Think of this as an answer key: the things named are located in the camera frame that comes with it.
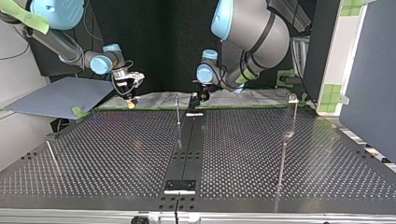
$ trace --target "black curtain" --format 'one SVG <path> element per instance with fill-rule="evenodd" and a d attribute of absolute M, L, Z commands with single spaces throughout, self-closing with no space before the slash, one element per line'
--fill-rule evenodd
<path fill-rule="evenodd" d="M 138 94 L 192 92 L 204 49 L 219 51 L 210 31 L 218 0 L 92 0 L 105 44 L 119 43 L 145 74 Z"/>

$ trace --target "green tape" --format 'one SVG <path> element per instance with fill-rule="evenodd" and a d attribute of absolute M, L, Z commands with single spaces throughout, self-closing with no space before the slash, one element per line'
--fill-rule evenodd
<path fill-rule="evenodd" d="M 250 80 L 255 80 L 259 77 L 258 75 L 252 74 L 248 69 L 244 71 L 244 74 L 241 75 L 235 82 L 238 84 L 244 84 L 247 83 Z"/>
<path fill-rule="evenodd" d="M 306 106 L 306 104 L 298 104 L 299 107 Z M 198 109 L 275 109 L 290 107 L 288 104 L 279 105 L 200 105 Z"/>
<path fill-rule="evenodd" d="M 318 112 L 334 113 L 336 107 L 341 101 L 341 89 L 342 85 L 324 85 Z"/>
<path fill-rule="evenodd" d="M 294 69 L 277 71 L 276 86 L 277 87 L 293 88 L 293 84 L 286 84 L 285 82 L 281 81 L 280 78 L 281 77 L 295 77 L 295 76 L 296 76 L 296 74 L 294 72 Z"/>
<path fill-rule="evenodd" d="M 50 29 L 50 23 L 46 18 L 26 11 L 13 0 L 0 0 L 0 11 L 14 17 L 44 35 L 46 35 Z"/>
<path fill-rule="evenodd" d="M 75 114 L 79 119 L 87 117 L 88 113 L 83 111 L 79 106 L 72 108 L 73 114 Z"/>
<path fill-rule="evenodd" d="M 363 0 L 344 0 L 341 8 L 342 17 L 359 16 L 361 14 L 361 7 Z"/>

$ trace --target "cable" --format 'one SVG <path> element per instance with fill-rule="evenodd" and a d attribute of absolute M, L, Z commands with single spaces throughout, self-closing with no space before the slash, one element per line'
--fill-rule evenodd
<path fill-rule="evenodd" d="M 116 83 L 115 83 L 114 76 L 111 76 L 111 82 L 113 83 L 114 90 L 115 90 L 120 96 L 128 95 L 129 93 L 131 93 L 131 92 L 134 90 L 134 85 L 133 85 L 133 86 L 131 87 L 130 90 L 128 90 L 128 91 L 125 92 L 125 93 L 121 93 L 121 92 L 119 91 L 119 88 L 117 88 L 117 85 L 116 85 Z"/>
<path fill-rule="evenodd" d="M 0 58 L 0 61 L 18 58 L 18 57 L 22 56 L 24 53 L 26 53 L 26 51 L 29 49 L 29 47 L 30 47 L 30 45 L 27 44 L 26 49 L 23 52 L 21 52 L 19 54 L 16 54 L 14 56 L 6 57 L 6 58 Z"/>
<path fill-rule="evenodd" d="M 200 65 L 201 64 L 205 64 L 205 65 L 207 65 L 207 66 L 209 66 L 210 67 L 210 69 L 212 69 L 212 72 L 215 74 L 215 76 L 216 76 L 216 80 L 218 81 L 218 87 L 220 87 L 221 86 L 221 83 L 223 83 L 225 86 L 227 86 L 227 87 L 229 87 L 229 88 L 231 88 L 231 89 L 234 89 L 234 90 L 242 90 L 242 89 L 244 89 L 243 87 L 241 88 L 241 87 L 232 87 L 230 84 L 228 84 L 227 83 L 227 81 L 225 81 L 224 80 L 224 76 L 225 76 L 225 74 L 227 73 L 227 67 L 225 66 L 225 65 L 222 65 L 221 66 L 221 68 L 220 68 L 220 72 L 221 71 L 224 71 L 222 74 L 218 74 L 213 68 L 212 68 L 212 66 L 209 64 L 209 63 L 200 63 Z"/>
<path fill-rule="evenodd" d="M 297 1 L 296 8 L 294 9 L 294 15 L 293 15 L 293 20 L 292 20 L 292 23 L 291 23 L 291 27 L 294 27 L 294 23 L 295 23 L 295 19 L 296 19 L 296 16 L 297 16 L 297 10 L 298 10 L 298 6 L 299 5 L 300 5 L 300 3 Z M 315 106 L 315 109 L 318 109 L 318 105 L 314 102 L 314 99 L 312 98 L 311 94 L 309 94 L 309 91 L 308 91 L 308 89 L 306 88 L 306 86 L 304 84 L 303 77 L 301 76 L 300 71 L 298 69 L 297 59 L 296 59 L 296 57 L 294 55 L 294 45 L 293 45 L 292 37 L 290 37 L 290 49 L 291 49 L 291 58 L 293 59 L 293 62 L 296 64 L 297 76 L 300 78 L 301 83 L 303 84 L 303 87 L 304 87 L 304 89 L 306 91 L 306 94 L 308 95 L 309 98 L 311 98 L 312 103 Z"/>
<path fill-rule="evenodd" d="M 84 49 L 82 49 L 82 47 L 77 43 L 77 41 L 75 39 L 73 39 L 70 35 L 64 34 L 66 35 L 75 45 L 77 48 L 77 54 L 76 57 L 73 60 L 68 60 L 63 58 L 63 60 L 68 63 L 68 64 L 73 64 L 78 62 L 78 60 L 82 59 L 82 70 L 85 69 L 85 52 Z"/>
<path fill-rule="evenodd" d="M 88 6 L 90 5 L 90 3 L 91 3 L 91 0 L 88 0 L 87 5 L 86 5 L 85 8 L 84 8 L 84 15 L 83 15 L 83 19 L 82 19 L 82 20 L 83 20 L 83 23 L 84 23 L 84 28 L 85 28 L 85 30 L 87 31 L 87 33 L 88 33 L 92 38 L 95 38 L 95 39 L 97 39 L 97 40 L 103 41 L 102 38 L 97 37 L 96 35 L 93 35 L 93 34 L 91 33 L 91 31 L 88 30 L 88 27 L 87 27 L 87 11 L 88 11 Z"/>

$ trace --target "white wall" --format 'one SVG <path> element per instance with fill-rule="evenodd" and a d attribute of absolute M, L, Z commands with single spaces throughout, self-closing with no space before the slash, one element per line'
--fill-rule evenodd
<path fill-rule="evenodd" d="M 27 42 L 17 31 L 0 21 L 0 108 L 46 85 Z M 50 133 L 51 119 L 0 111 L 0 170 L 9 166 L 24 153 L 34 149 Z"/>

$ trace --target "metal stand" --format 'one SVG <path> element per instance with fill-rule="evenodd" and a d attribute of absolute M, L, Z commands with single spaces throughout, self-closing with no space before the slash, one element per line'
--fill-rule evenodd
<path fill-rule="evenodd" d="M 177 111 L 177 124 L 180 125 L 180 109 L 178 105 L 178 95 L 176 94 L 176 99 L 175 99 L 175 106 L 176 106 L 176 111 Z"/>
<path fill-rule="evenodd" d="M 287 98 L 288 98 L 288 103 L 289 104 L 295 104 L 295 106 L 294 106 L 293 123 L 292 123 L 292 126 L 291 126 L 291 131 L 287 132 L 285 134 L 284 138 L 283 138 L 282 156 L 280 158 L 280 168 L 279 168 L 279 179 L 278 179 L 278 182 L 277 182 L 277 187 L 279 189 L 282 188 L 283 172 L 284 172 L 284 169 L 285 169 L 286 150 L 288 148 L 289 140 L 294 136 L 294 128 L 295 128 L 296 117 L 297 117 L 297 109 L 298 109 L 298 103 L 299 103 L 297 95 L 294 94 L 294 93 L 288 94 Z"/>

